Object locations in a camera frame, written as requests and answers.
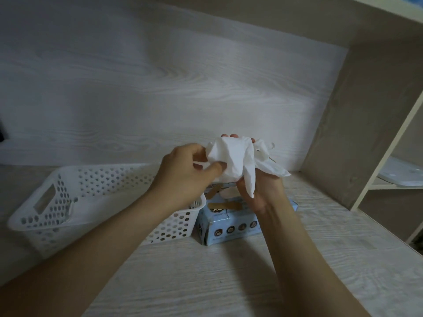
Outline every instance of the right hand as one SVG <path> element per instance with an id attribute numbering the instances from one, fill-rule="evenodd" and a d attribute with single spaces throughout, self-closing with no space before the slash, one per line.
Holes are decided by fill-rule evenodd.
<path id="1" fill-rule="evenodd" d="M 230 137 L 239 138 L 236 134 L 231 134 Z M 264 213 L 269 207 L 274 207 L 285 196 L 282 179 L 257 168 L 254 198 L 251 198 L 246 190 L 244 177 L 236 183 L 236 186 L 242 198 L 256 214 Z"/>

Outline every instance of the wet wipes package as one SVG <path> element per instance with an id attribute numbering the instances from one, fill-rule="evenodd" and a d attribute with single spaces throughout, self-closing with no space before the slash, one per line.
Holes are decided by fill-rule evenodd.
<path id="1" fill-rule="evenodd" d="M 198 213 L 195 223 L 203 245 L 262 232 L 256 215 L 239 196 L 234 182 L 213 183 L 204 194 L 207 203 Z M 296 211 L 298 205 L 289 200 Z"/>

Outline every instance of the hand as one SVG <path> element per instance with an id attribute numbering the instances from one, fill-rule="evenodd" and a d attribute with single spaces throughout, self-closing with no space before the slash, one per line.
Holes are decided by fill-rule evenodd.
<path id="1" fill-rule="evenodd" d="M 226 163 L 215 162 L 207 169 L 194 164 L 206 162 L 206 149 L 191 143 L 176 147 L 163 157 L 159 171 L 149 188 L 172 212 L 188 207 L 206 187 L 226 169 Z"/>
<path id="2" fill-rule="evenodd" d="M 236 134 L 231 134 L 230 136 L 239 138 Z M 251 138 L 251 140 L 253 143 L 256 142 L 254 138 Z M 256 169 L 256 189 L 254 191 L 254 198 L 251 198 L 247 193 L 244 177 L 236 183 L 236 186 L 242 198 L 256 214 L 265 212 L 269 206 L 274 206 L 283 196 L 285 196 L 282 179 L 278 176 L 267 174 L 259 169 Z"/>

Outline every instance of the forearm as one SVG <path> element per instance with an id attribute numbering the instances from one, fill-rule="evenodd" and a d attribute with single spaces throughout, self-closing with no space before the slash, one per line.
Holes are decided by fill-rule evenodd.
<path id="1" fill-rule="evenodd" d="M 326 263 L 285 194 L 258 219 L 292 315 L 368 315 Z"/>
<path id="2" fill-rule="evenodd" d="M 50 260 L 2 287 L 1 312 L 81 315 L 145 237 L 172 212 L 161 208 L 157 199 L 147 193 Z"/>

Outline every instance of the white plastic basket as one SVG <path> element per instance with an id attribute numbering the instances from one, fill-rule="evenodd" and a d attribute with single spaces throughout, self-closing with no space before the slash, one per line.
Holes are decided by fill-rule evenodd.
<path id="1" fill-rule="evenodd" d="M 9 218 L 9 228 L 22 231 L 47 258 L 113 216 L 144 194 L 158 164 L 67 166 L 53 171 Z M 141 243 L 191 235 L 204 194 L 188 209 L 173 213 Z"/>

